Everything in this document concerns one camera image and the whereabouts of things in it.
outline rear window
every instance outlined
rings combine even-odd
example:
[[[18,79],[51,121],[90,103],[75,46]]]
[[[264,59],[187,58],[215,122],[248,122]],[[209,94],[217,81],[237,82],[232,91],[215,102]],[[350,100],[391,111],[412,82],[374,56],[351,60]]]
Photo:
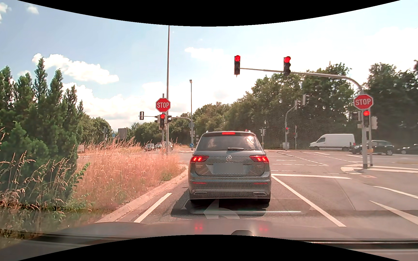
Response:
[[[208,133],[201,136],[197,151],[228,151],[228,148],[242,148],[260,151],[260,144],[256,136],[249,133],[223,135],[222,133]]]

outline stop sign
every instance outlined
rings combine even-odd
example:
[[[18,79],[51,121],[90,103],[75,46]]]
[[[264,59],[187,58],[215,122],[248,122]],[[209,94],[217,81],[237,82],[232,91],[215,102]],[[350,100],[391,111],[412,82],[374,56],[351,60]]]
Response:
[[[160,112],[170,110],[170,101],[167,98],[160,98],[155,102],[155,108]]]
[[[373,105],[373,98],[368,94],[361,94],[354,99],[354,106],[359,110],[367,110]]]

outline road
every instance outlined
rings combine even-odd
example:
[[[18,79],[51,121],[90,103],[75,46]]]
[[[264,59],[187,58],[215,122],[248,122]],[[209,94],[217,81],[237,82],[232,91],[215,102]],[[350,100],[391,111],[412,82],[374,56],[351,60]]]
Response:
[[[190,151],[174,153],[181,163],[188,164]],[[374,155],[374,166],[366,170],[361,169],[362,156],[349,152],[267,151],[267,156],[272,173],[268,206],[254,200],[213,200],[194,206],[185,178],[120,221],[250,218],[308,227],[364,228],[390,233],[393,238],[418,238],[418,155]]]

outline brake light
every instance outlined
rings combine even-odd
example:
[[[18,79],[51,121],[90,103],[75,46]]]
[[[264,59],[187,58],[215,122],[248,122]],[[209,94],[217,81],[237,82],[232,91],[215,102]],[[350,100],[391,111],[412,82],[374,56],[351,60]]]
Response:
[[[249,156],[255,162],[269,162],[267,156],[265,155],[256,155],[256,156]]]
[[[191,157],[191,162],[204,162],[209,156],[193,156]]]

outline rear wiper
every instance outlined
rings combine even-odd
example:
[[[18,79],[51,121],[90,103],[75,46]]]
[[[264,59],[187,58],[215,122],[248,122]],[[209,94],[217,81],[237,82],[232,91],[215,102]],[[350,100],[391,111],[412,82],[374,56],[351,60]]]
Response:
[[[228,151],[253,151],[253,149],[244,149],[244,148],[227,148]]]

